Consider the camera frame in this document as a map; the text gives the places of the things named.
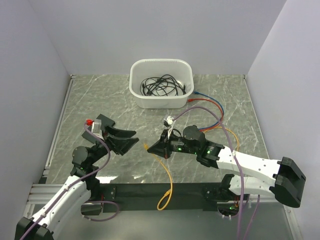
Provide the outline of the black network switch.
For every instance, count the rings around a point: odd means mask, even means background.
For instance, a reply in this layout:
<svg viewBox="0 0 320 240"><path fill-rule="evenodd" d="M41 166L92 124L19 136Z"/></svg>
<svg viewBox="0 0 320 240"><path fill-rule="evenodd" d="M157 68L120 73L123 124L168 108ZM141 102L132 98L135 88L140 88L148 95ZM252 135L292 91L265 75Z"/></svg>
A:
<svg viewBox="0 0 320 240"><path fill-rule="evenodd" d="M98 117L96 119L99 119L102 121L102 124L101 124L102 134L103 134L103 131L105 130L106 126L114 126L115 125L115 122L112 119L104 116L103 114L98 115ZM83 139L89 141L92 144L94 144L96 142L94 136L90 135L86 130L83 132L83 134L81 136Z"/></svg>

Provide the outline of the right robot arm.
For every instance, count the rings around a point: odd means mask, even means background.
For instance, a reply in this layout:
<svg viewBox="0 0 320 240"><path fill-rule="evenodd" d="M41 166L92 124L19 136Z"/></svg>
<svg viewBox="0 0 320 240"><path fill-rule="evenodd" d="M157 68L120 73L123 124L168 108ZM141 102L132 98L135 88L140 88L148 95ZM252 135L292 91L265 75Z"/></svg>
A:
<svg viewBox="0 0 320 240"><path fill-rule="evenodd" d="M205 167L238 172L238 176L224 177L227 183L220 187L220 195L226 200L236 195L262 195L273 196L288 207L301 205L307 178L289 157L267 159L232 150L207 140L195 125L187 126L180 136L165 129L147 152L165 159L173 152L194 154Z"/></svg>

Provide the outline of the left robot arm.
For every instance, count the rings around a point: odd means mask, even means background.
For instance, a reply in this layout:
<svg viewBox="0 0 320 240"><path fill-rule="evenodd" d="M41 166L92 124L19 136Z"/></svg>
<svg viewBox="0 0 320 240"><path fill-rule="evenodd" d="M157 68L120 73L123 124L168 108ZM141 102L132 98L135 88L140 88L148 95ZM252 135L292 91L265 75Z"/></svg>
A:
<svg viewBox="0 0 320 240"><path fill-rule="evenodd" d="M52 240L58 229L88 201L101 203L102 191L97 173L102 170L94 164L102 157L126 154L138 141L136 131L117 129L107 125L100 135L94 133L95 124L85 123L84 130L96 141L92 147L78 146L72 152L73 168L69 177L49 200L32 217L23 217L16 225L16 240Z"/></svg>

